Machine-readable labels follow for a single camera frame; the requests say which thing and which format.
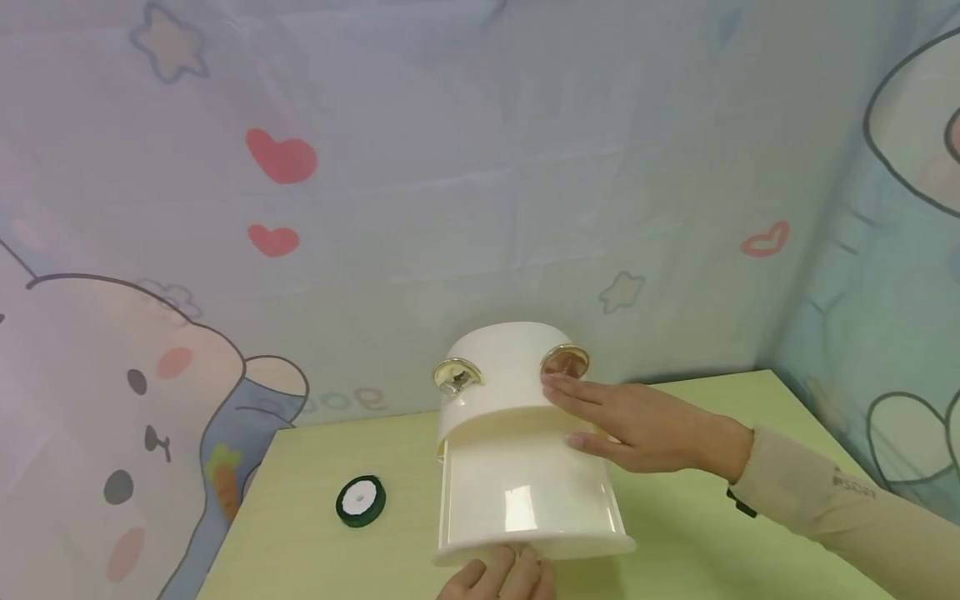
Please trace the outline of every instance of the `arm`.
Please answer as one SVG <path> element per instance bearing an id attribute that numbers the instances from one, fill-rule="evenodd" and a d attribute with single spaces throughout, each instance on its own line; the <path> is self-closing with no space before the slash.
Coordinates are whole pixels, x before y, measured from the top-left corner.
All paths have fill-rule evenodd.
<path id="1" fill-rule="evenodd" d="M 960 598 L 960 528 L 809 448 L 642 385 L 562 374 L 542 382 L 548 400 L 613 437 L 575 434 L 574 448 L 634 473 L 714 473 L 741 503 L 820 543 L 899 600 Z"/>
<path id="2" fill-rule="evenodd" d="M 960 597 L 960 528 L 778 433 L 739 429 L 725 429 L 717 444 L 730 450 L 713 454 L 721 458 L 709 469 L 735 482 L 739 501 L 820 543 L 896 598 Z M 744 464 L 735 449 L 750 439 Z"/>

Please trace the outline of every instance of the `tabletop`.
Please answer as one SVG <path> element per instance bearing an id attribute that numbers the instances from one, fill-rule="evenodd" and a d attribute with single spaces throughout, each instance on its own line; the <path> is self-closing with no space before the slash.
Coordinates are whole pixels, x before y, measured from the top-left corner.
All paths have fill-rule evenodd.
<path id="1" fill-rule="evenodd" d="M 764 424 L 865 476 L 772 372 L 656 386 L 747 425 Z M 199 600 L 433 600 L 455 569 L 430 563 L 437 545 L 441 468 L 437 413 L 281 431 Z M 336 513 L 361 475 L 387 504 L 367 527 Z M 611 479 L 630 555 L 558 564 L 560 600 L 890 600 L 819 545 L 726 497 L 726 482 L 685 471 Z"/>

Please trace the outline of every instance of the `beige arm sleeve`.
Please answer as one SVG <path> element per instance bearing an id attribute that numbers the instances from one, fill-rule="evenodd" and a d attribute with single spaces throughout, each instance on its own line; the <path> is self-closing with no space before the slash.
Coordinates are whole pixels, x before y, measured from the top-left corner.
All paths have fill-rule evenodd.
<path id="1" fill-rule="evenodd" d="M 823 545 L 898 600 L 960 598 L 960 527 L 840 471 L 758 427 L 731 492 L 759 514 Z"/>

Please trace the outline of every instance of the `hand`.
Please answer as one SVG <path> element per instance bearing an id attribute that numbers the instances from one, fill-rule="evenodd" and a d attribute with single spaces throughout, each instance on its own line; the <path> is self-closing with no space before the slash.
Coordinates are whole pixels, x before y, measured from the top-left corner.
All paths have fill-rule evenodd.
<path id="1" fill-rule="evenodd" d="M 473 561 L 446 582 L 437 600 L 556 600 L 553 564 L 540 561 L 532 548 L 519 558 L 512 548 L 493 552 L 487 564 Z"/>
<path id="2" fill-rule="evenodd" d="M 543 394 L 570 415 L 616 441 L 589 433 L 568 443 L 634 473 L 698 468 L 736 483 L 750 458 L 754 432 L 653 388 L 580 381 L 561 373 L 542 377 Z"/>

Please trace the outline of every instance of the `white cylinder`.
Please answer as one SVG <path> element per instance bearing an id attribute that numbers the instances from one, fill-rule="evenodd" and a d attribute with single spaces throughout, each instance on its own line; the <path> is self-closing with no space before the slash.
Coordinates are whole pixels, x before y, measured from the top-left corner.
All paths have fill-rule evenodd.
<path id="1" fill-rule="evenodd" d="M 448 397 L 441 408 L 437 566 L 482 559 L 502 544 L 529 543 L 558 561 L 636 549 L 606 461 L 564 441 L 593 428 L 542 394 L 544 356 L 569 344 L 549 325 L 507 323 L 471 332 L 447 355 L 474 365 L 483 384 Z"/>

